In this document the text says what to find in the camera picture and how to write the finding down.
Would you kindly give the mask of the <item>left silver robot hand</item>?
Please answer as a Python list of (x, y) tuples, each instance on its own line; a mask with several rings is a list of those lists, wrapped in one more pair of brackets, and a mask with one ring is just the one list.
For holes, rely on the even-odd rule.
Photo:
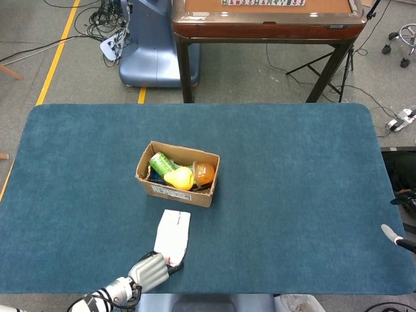
[(172, 266), (165, 261), (163, 254), (152, 251), (144, 255), (137, 264), (131, 267), (128, 277), (136, 285), (136, 290), (140, 289), (141, 293), (144, 294), (164, 283), (172, 274), (181, 270), (183, 266), (183, 262)]

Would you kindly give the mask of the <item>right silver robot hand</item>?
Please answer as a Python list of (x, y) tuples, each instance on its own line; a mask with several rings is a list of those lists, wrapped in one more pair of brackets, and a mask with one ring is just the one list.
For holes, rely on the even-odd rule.
[[(390, 201), (392, 205), (412, 205), (415, 207), (415, 191), (409, 190), (397, 194), (393, 200)], [(396, 234), (388, 225), (382, 224), (381, 229), (384, 235), (395, 245), (400, 246), (413, 254), (415, 254), (415, 243)]]

